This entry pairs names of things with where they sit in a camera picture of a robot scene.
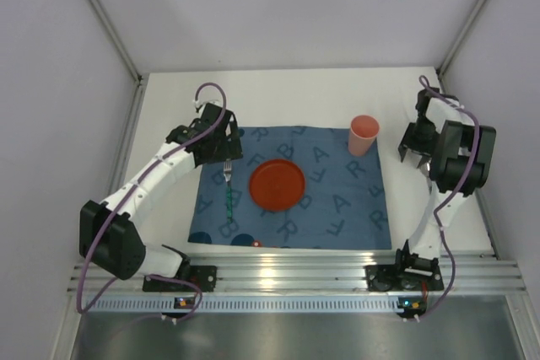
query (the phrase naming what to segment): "fork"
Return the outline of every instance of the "fork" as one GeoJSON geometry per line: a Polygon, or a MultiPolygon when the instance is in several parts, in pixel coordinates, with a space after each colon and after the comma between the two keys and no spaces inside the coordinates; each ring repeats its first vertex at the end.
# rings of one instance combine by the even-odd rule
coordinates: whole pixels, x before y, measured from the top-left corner
{"type": "Polygon", "coordinates": [[[227,182],[227,222],[233,222],[233,191],[230,186],[230,178],[233,175],[233,163],[225,160],[223,163],[223,176],[227,182]]]}

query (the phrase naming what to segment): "plastic cup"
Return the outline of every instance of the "plastic cup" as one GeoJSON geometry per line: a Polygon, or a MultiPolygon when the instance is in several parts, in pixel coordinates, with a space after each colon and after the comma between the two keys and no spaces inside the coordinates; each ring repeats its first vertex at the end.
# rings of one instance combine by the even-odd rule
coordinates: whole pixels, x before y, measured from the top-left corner
{"type": "Polygon", "coordinates": [[[356,116],[348,132],[348,151],[354,156],[364,156],[379,134],[379,122],[372,116],[356,116]]]}

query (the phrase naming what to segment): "cable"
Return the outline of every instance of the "cable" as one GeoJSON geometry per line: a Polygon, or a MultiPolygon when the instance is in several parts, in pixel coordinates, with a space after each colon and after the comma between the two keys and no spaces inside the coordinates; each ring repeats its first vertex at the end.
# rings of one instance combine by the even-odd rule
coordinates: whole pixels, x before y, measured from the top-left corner
{"type": "MultiPolygon", "coordinates": [[[[189,320],[195,314],[195,312],[197,311],[197,309],[201,305],[201,302],[203,300],[203,291],[196,284],[193,284],[192,282],[185,282],[183,280],[177,280],[175,278],[162,277],[162,276],[158,276],[158,275],[155,275],[155,274],[148,275],[146,277],[152,278],[152,279],[157,280],[159,282],[171,282],[171,283],[174,283],[174,284],[181,284],[182,286],[188,286],[189,288],[191,288],[192,290],[195,291],[195,293],[196,293],[195,298],[197,298],[196,303],[192,306],[192,309],[187,314],[185,314],[183,317],[173,319],[173,323],[175,325],[178,322],[182,322],[184,320],[189,320]]],[[[163,320],[164,318],[165,318],[165,315],[162,315],[162,314],[145,314],[145,315],[141,315],[141,316],[138,316],[137,318],[135,318],[133,320],[130,320],[129,322],[127,322],[125,325],[121,326],[120,328],[116,329],[114,332],[112,332],[110,335],[108,335],[104,340],[101,339],[100,344],[98,346],[96,346],[94,344],[91,344],[91,342],[89,342],[88,334],[86,332],[84,332],[84,334],[83,334],[83,337],[84,337],[83,342],[86,345],[86,347],[88,347],[92,351],[97,351],[103,345],[105,345],[108,341],[111,341],[111,340],[115,339],[123,331],[125,331],[126,329],[131,328],[133,325],[138,324],[139,322],[141,322],[143,320],[149,320],[149,319],[162,319],[163,320]]]]}
{"type": "Polygon", "coordinates": [[[428,303],[428,297],[429,297],[429,289],[428,289],[428,283],[422,282],[422,299],[427,304],[428,303]]]}
{"type": "Polygon", "coordinates": [[[456,280],[456,258],[450,251],[448,243],[446,242],[445,229],[443,228],[442,222],[440,221],[439,211],[442,210],[444,207],[446,207],[446,205],[450,201],[452,201],[452,199],[456,196],[456,194],[459,193],[459,190],[463,187],[463,185],[465,184],[465,181],[467,181],[467,177],[471,173],[471,168],[474,164],[474,159],[476,158],[476,155],[478,152],[478,144],[480,142],[480,123],[478,122],[477,118],[474,116],[473,113],[463,109],[462,107],[454,105],[453,103],[445,99],[443,96],[441,96],[439,93],[434,91],[429,85],[429,80],[424,75],[421,75],[418,78],[418,80],[420,84],[424,87],[424,89],[426,89],[432,96],[436,97],[437,99],[441,99],[442,101],[447,103],[450,107],[453,107],[457,111],[465,114],[474,123],[474,136],[472,139],[471,155],[469,156],[469,159],[467,160],[467,164],[465,165],[465,169],[463,170],[462,177],[457,182],[457,185],[452,191],[452,193],[450,193],[450,195],[433,211],[433,215],[435,216],[435,221],[437,222],[437,225],[439,225],[440,241],[442,242],[442,245],[444,246],[446,253],[448,254],[448,257],[450,258],[451,276],[450,276],[450,281],[448,282],[448,285],[446,286],[445,291],[441,294],[439,299],[437,299],[437,301],[420,317],[420,319],[424,319],[426,316],[433,314],[433,312],[442,304],[446,296],[448,296],[448,294],[450,293],[450,290],[452,290],[452,287],[454,286],[454,281],[456,280]]]}
{"type": "MultiPolygon", "coordinates": [[[[196,100],[196,102],[198,101],[198,96],[201,93],[201,90],[203,90],[207,86],[214,86],[221,93],[221,97],[222,97],[222,100],[223,100],[223,107],[221,109],[221,112],[219,113],[218,119],[207,130],[201,132],[199,135],[197,135],[193,139],[190,139],[189,141],[182,143],[182,145],[179,145],[178,147],[171,149],[168,153],[163,155],[163,159],[169,158],[171,155],[181,151],[182,149],[184,149],[184,148],[192,145],[193,143],[201,140],[202,138],[206,137],[210,132],[215,130],[216,127],[219,125],[219,123],[223,120],[223,117],[225,116],[225,111],[227,110],[227,97],[226,97],[225,92],[223,91],[223,89],[218,84],[212,83],[212,82],[203,83],[201,86],[199,86],[199,88],[195,92],[195,100],[196,100]]],[[[162,160],[155,160],[138,177],[136,183],[138,185],[140,185],[144,181],[144,179],[161,163],[162,163],[162,160]]],[[[80,314],[86,314],[94,306],[94,304],[97,302],[97,300],[100,299],[101,295],[103,295],[105,290],[113,282],[115,282],[117,280],[116,277],[113,277],[111,280],[109,280],[106,283],[106,285],[103,286],[103,288],[101,290],[99,290],[99,292],[94,296],[94,298],[92,298],[92,301],[90,301],[90,303],[85,308],[83,308],[84,282],[86,280],[86,273],[88,272],[90,262],[92,261],[92,256],[94,255],[94,252],[95,252],[99,242],[101,241],[101,238],[103,237],[103,235],[105,234],[105,232],[109,228],[109,226],[111,225],[112,219],[115,217],[115,215],[117,215],[117,213],[124,206],[124,204],[126,204],[126,202],[129,200],[129,198],[135,192],[137,187],[138,187],[137,185],[132,185],[132,187],[129,189],[129,191],[126,193],[126,195],[121,199],[121,201],[118,203],[118,205],[112,210],[111,214],[109,214],[107,219],[103,222],[103,225],[101,225],[100,230],[95,235],[95,238],[92,241],[92,244],[90,245],[90,247],[89,247],[89,249],[88,249],[88,251],[86,253],[86,256],[84,257],[83,267],[81,269],[81,274],[80,274],[80,277],[79,277],[79,280],[78,280],[77,297],[76,297],[77,312],[79,312],[80,314]]]]}

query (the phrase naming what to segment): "red plate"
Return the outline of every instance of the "red plate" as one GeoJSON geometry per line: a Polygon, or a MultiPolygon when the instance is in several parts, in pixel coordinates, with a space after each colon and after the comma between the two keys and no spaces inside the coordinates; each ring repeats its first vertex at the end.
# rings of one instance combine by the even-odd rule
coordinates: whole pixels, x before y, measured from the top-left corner
{"type": "Polygon", "coordinates": [[[288,210],[300,201],[304,190],[304,174],[289,160],[268,160],[251,174],[251,198],[267,211],[288,210]]]}

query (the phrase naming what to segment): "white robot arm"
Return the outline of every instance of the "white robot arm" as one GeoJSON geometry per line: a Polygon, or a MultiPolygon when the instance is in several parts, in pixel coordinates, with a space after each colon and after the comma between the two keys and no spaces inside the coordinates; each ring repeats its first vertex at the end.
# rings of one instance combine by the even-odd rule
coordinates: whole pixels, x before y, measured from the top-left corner
{"type": "Polygon", "coordinates": [[[100,203],[88,201],[83,206],[82,257],[90,255],[92,262],[122,280],[135,274],[183,279],[189,272],[186,255],[165,245],[145,245],[138,230],[183,175],[201,164],[242,158],[235,115],[215,102],[200,110],[190,126],[172,130],[159,151],[120,190],[100,203]]]}
{"type": "MultiPolygon", "coordinates": [[[[395,263],[366,267],[370,291],[444,289],[439,268],[444,230],[489,174],[495,129],[473,122],[457,99],[438,94],[426,78],[420,82],[425,89],[418,92],[418,118],[408,125],[398,151],[402,161],[410,150],[422,157],[419,167],[429,166],[430,197],[418,227],[397,250],[395,263]]],[[[423,302],[415,311],[422,310],[423,302]]]]}
{"type": "MultiPolygon", "coordinates": [[[[443,133],[443,129],[447,121],[461,123],[464,126],[474,126],[473,120],[455,107],[460,106],[456,99],[448,99],[448,103],[441,99],[431,99],[428,104],[428,109],[425,112],[425,117],[435,125],[435,131],[438,134],[443,133]]],[[[467,156],[467,150],[460,148],[460,154],[467,156]]],[[[435,220],[434,210],[451,194],[451,190],[442,192],[436,182],[431,185],[428,205],[425,208],[424,215],[409,238],[409,249],[411,252],[425,259],[434,259],[440,257],[441,241],[439,225],[435,220]]],[[[445,228],[451,226],[452,220],[459,208],[465,202],[468,196],[462,192],[452,199],[451,203],[444,206],[439,211],[439,218],[445,228]]]]}

